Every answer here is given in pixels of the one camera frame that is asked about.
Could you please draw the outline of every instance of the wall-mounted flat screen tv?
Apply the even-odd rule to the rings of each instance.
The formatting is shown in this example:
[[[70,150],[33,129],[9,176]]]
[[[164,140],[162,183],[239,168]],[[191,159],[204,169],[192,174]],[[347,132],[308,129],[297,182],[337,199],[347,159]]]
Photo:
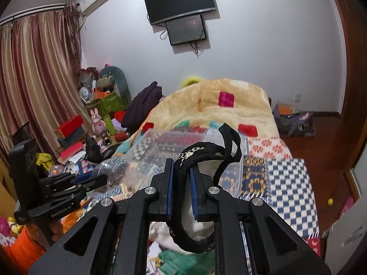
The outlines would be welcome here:
[[[151,25],[177,17],[215,10],[214,0],[145,0]]]

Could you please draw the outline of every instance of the curtain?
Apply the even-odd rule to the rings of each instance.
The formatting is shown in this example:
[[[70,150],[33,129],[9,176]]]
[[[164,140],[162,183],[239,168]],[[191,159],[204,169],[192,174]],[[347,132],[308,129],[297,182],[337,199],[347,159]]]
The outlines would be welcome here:
[[[91,122],[76,88],[80,34],[70,9],[30,15],[0,27],[0,156],[7,163],[12,134],[29,121],[42,152],[57,157],[55,129],[81,114]]]

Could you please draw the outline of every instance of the white door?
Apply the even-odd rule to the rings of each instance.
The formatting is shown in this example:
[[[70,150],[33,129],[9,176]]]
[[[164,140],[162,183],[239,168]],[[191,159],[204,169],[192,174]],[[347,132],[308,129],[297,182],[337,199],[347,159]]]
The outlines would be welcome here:
[[[327,239],[325,262],[337,274],[350,259],[367,229],[367,191],[334,225]]]

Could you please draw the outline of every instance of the curtain rod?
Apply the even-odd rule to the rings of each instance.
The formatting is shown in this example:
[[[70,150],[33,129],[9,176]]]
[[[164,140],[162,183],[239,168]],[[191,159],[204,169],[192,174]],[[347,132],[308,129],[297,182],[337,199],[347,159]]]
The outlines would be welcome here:
[[[50,4],[50,5],[44,5],[44,6],[37,6],[37,7],[29,8],[26,10],[22,10],[22,11],[8,15],[4,17],[3,19],[1,19],[0,26],[6,23],[9,23],[13,20],[20,19],[24,16],[28,16],[30,14],[40,13],[40,12],[49,11],[49,10],[63,9],[64,7],[65,7],[65,3],[58,3],[58,4]]]

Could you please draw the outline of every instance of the metal bolt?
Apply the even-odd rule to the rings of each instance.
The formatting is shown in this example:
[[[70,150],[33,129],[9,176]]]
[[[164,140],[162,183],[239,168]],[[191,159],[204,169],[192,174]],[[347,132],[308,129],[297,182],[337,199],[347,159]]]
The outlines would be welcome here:
[[[108,207],[109,205],[112,204],[112,200],[111,200],[111,198],[104,198],[103,200],[100,201],[100,204],[103,207]]]
[[[149,187],[146,187],[146,188],[144,189],[144,191],[145,191],[145,193],[146,193],[146,194],[153,194],[153,193],[155,193],[157,190],[156,190],[154,187],[149,186]]]
[[[218,194],[220,190],[218,187],[212,186],[212,187],[209,187],[208,191],[210,194]]]
[[[264,203],[264,201],[261,198],[253,198],[253,204],[255,206],[261,206]]]

